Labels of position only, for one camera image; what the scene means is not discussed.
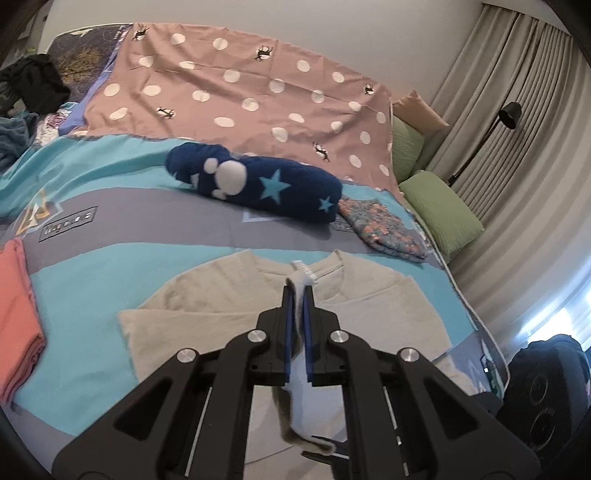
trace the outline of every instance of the rolled blanket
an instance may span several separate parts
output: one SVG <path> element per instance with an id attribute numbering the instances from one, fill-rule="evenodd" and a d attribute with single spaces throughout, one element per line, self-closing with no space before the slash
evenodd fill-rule
<path id="1" fill-rule="evenodd" d="M 287 158 L 235 158 L 221 145 L 174 147 L 166 169 L 202 195 L 306 222 L 333 222 L 342 193 L 339 179 L 321 168 Z"/>

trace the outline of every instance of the green pillow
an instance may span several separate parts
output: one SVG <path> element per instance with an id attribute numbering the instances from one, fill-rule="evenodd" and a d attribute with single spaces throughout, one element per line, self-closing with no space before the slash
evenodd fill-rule
<path id="1" fill-rule="evenodd" d="M 439 250 L 450 255 L 482 235 L 484 227 L 437 175 L 419 171 L 398 185 L 429 227 Z"/>
<path id="2" fill-rule="evenodd" d="M 397 116 L 392 122 L 392 170 L 398 182 L 406 180 L 423 149 L 425 139 Z"/>

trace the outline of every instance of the floral fabric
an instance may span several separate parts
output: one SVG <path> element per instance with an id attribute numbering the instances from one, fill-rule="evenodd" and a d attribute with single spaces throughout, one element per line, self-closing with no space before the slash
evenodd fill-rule
<path id="1" fill-rule="evenodd" d="M 374 250 L 415 263 L 427 258 L 423 240 L 414 230 L 407 229 L 402 220 L 379 200 L 353 200 L 343 195 L 339 201 L 339 214 Z"/>

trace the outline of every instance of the lamp pole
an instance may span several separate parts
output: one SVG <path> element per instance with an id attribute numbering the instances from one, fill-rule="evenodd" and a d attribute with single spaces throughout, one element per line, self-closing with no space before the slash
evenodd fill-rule
<path id="1" fill-rule="evenodd" d="M 464 173 L 464 170 L 466 170 L 468 168 L 468 165 L 470 165 L 470 163 L 472 163 L 472 160 L 474 160 L 474 158 L 476 157 L 476 155 L 478 154 L 478 152 L 480 151 L 480 149 L 484 146 L 484 144 L 486 143 L 486 141 L 491 137 L 492 133 L 494 132 L 496 126 L 501 122 L 501 119 L 497 118 L 496 122 L 492 125 L 492 127 L 490 127 L 488 129 L 488 132 L 486 132 L 485 136 L 482 138 L 482 140 L 480 141 L 480 143 L 478 144 L 478 146 L 474 149 L 474 151 L 472 152 L 472 155 L 470 155 L 470 158 L 468 158 L 468 160 L 464 163 L 464 165 L 462 165 L 460 167 L 460 170 L 458 170 L 456 173 L 454 173 L 454 175 L 452 175 L 451 177 L 449 177 L 447 179 L 447 186 L 451 187 L 456 180 L 460 177 L 460 175 L 462 175 L 462 173 Z"/>

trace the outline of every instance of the clothing tag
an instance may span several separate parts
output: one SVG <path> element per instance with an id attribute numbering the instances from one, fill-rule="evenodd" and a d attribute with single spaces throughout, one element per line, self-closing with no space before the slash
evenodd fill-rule
<path id="1" fill-rule="evenodd" d="M 316 284 L 316 275 L 314 275 L 314 272 L 312 272 L 310 267 L 308 267 L 308 265 L 302 262 L 302 260 L 294 260 L 293 262 L 291 262 L 291 264 L 296 269 L 300 270 L 302 273 L 308 275 L 312 280 L 314 280 L 314 284 Z"/>

